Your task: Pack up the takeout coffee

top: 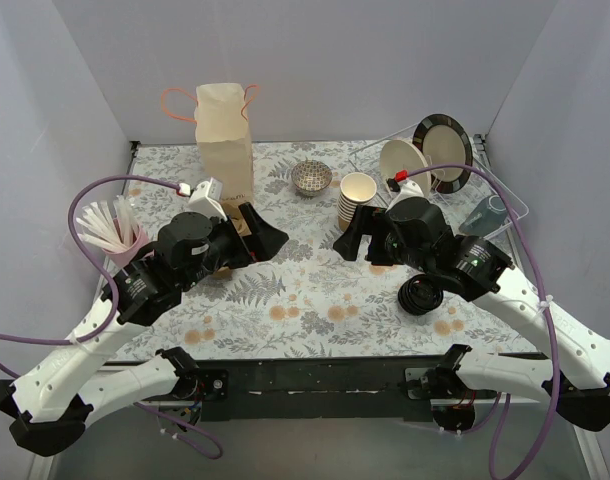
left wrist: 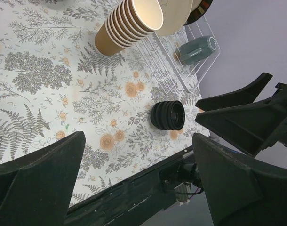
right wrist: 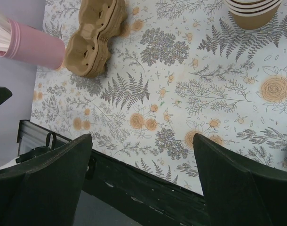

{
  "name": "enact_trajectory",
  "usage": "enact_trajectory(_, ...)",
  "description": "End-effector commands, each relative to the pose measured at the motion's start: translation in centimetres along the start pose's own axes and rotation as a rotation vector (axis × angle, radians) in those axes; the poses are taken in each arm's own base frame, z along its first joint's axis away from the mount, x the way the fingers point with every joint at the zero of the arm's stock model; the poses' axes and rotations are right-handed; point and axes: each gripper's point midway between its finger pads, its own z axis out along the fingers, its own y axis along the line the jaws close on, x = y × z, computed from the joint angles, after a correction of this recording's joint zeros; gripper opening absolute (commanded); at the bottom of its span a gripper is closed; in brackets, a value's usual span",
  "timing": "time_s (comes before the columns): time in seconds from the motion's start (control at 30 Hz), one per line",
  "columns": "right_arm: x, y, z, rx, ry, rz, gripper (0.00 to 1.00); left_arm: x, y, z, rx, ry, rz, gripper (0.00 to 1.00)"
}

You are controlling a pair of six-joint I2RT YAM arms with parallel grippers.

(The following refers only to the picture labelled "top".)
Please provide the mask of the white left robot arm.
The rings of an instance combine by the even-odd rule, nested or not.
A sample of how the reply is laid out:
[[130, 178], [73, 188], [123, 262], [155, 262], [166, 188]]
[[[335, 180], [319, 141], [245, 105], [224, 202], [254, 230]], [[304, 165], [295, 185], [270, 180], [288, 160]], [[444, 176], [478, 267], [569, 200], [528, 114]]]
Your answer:
[[204, 278], [279, 253], [288, 234], [263, 220], [249, 203], [239, 211], [250, 229], [246, 236], [228, 217], [176, 215], [112, 276], [64, 341], [27, 373], [0, 380], [0, 411], [11, 417], [9, 430], [19, 447], [50, 457], [126, 406], [156, 396], [192, 400], [204, 394], [207, 382], [197, 362], [180, 347], [111, 375], [97, 372]]

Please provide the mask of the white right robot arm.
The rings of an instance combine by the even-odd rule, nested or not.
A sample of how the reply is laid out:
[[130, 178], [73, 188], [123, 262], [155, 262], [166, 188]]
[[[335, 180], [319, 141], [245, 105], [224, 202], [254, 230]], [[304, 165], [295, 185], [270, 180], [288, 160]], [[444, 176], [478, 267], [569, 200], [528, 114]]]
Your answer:
[[399, 289], [398, 301], [419, 316], [437, 309], [446, 292], [503, 321], [541, 353], [542, 360], [478, 353], [455, 344], [439, 363], [409, 381], [427, 398], [460, 397], [468, 390], [504, 392], [556, 403], [570, 423], [598, 432], [610, 424], [610, 340], [591, 332], [564, 309], [540, 298], [511, 258], [488, 240], [453, 233], [441, 209], [412, 197], [383, 209], [360, 206], [334, 250], [358, 256], [371, 240], [366, 261], [418, 270]]

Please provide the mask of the beige paper takeout bag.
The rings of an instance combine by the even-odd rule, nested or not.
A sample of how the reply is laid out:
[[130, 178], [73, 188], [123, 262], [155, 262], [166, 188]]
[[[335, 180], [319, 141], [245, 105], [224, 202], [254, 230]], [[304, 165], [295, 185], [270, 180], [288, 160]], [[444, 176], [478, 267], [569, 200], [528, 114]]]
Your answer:
[[213, 83], [198, 86], [196, 97], [195, 139], [205, 172], [222, 183], [222, 203], [252, 202], [249, 94], [237, 83]]

